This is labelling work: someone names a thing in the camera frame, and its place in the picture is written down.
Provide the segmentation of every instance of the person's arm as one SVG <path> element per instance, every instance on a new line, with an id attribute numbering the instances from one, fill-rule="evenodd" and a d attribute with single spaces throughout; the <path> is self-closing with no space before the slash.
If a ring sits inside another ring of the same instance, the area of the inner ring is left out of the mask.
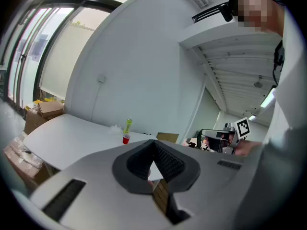
<path id="1" fill-rule="evenodd" d="M 232 139 L 234 138 L 233 135 L 229 135 L 229 139 L 228 139 L 228 144 L 226 144 L 227 142 L 225 141 L 225 147 L 227 145 L 229 145 L 231 142 L 232 142 Z M 207 138 L 205 139 L 204 143 L 208 146 L 209 146 L 209 141 L 207 140 Z M 235 155 L 239 155 L 239 156 L 247 156 L 251 149 L 254 147 L 254 146 L 259 146 L 261 145 L 262 142 L 256 142 L 256 141 L 250 141 L 250 140 L 244 140 L 244 139 L 241 139 L 238 143 L 238 145 L 236 146 L 236 150 L 235 150 Z"/>
<path id="2" fill-rule="evenodd" d="M 236 146 L 235 155 L 246 157 L 254 146 L 259 146 L 261 144 L 262 142 L 241 139 Z"/>

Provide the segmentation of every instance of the cable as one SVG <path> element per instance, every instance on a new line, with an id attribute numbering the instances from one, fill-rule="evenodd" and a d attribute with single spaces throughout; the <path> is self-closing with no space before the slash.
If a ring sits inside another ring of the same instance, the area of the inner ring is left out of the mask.
<path id="1" fill-rule="evenodd" d="M 94 103 L 93 103 L 93 108 L 92 108 L 92 114 L 91 114 L 90 122 L 92 121 L 92 117 L 93 117 L 93 113 L 94 113 L 94 108 L 95 108 L 96 100 L 98 98 L 98 93 L 99 93 L 101 85 L 102 85 L 102 83 L 99 82 L 99 87 L 98 87 L 98 90 L 97 90 L 97 93 L 96 93 L 96 97 L 95 97 L 95 100 L 94 100 Z"/>
<path id="2" fill-rule="evenodd" d="M 276 77 L 275 77 L 275 69 L 276 68 L 273 69 L 273 78 L 274 78 L 274 81 L 276 83 L 276 86 L 278 86 L 278 82 L 277 82 Z"/>

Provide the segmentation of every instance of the hand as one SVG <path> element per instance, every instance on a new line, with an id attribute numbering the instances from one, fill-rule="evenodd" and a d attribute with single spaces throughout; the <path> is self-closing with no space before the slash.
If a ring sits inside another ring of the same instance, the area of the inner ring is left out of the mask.
<path id="1" fill-rule="evenodd" d="M 148 181 L 148 183 L 149 183 L 150 186 L 153 186 L 153 185 L 154 185 L 152 181 Z"/>
<path id="2" fill-rule="evenodd" d="M 233 138 L 234 138 L 234 135 L 229 135 L 228 142 L 224 141 L 223 147 L 229 146 Z M 204 143 L 209 147 L 209 141 L 207 137 L 205 138 Z M 235 155 L 246 157 L 250 153 L 251 149 L 257 145 L 261 145 L 261 142 L 241 139 L 238 145 L 236 146 Z"/>

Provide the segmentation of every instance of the black grille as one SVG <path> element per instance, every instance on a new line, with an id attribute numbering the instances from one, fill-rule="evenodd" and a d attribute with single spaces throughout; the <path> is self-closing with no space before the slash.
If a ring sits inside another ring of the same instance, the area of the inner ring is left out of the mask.
<path id="1" fill-rule="evenodd" d="M 133 154 L 127 160 L 128 170 L 137 177 L 147 180 L 149 168 L 154 160 L 154 145 L 150 144 L 148 147 Z"/>
<path id="2" fill-rule="evenodd" d="M 220 160 L 217 162 L 218 165 L 222 165 L 224 167 L 228 167 L 234 170 L 239 170 L 241 168 L 241 164 L 238 163 L 233 163 L 233 162 L 229 162 L 229 161 L 225 161 L 225 160 Z"/>
<path id="3" fill-rule="evenodd" d="M 156 144 L 154 161 L 167 183 L 180 175 L 186 166 L 184 161 L 160 147 L 158 144 Z"/>
<path id="4" fill-rule="evenodd" d="M 85 182 L 71 180 L 50 202 L 43 212 L 55 221 L 59 221 L 65 211 L 85 186 Z"/>

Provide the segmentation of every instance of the yellow bottle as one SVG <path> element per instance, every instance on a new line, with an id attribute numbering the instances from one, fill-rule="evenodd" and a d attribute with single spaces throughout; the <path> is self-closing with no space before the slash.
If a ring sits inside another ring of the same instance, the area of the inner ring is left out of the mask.
<path id="1" fill-rule="evenodd" d="M 127 119 L 127 123 L 126 123 L 126 127 L 125 127 L 125 129 L 123 131 L 123 134 L 129 134 L 131 125 L 132 125 L 132 119 L 128 118 Z"/>

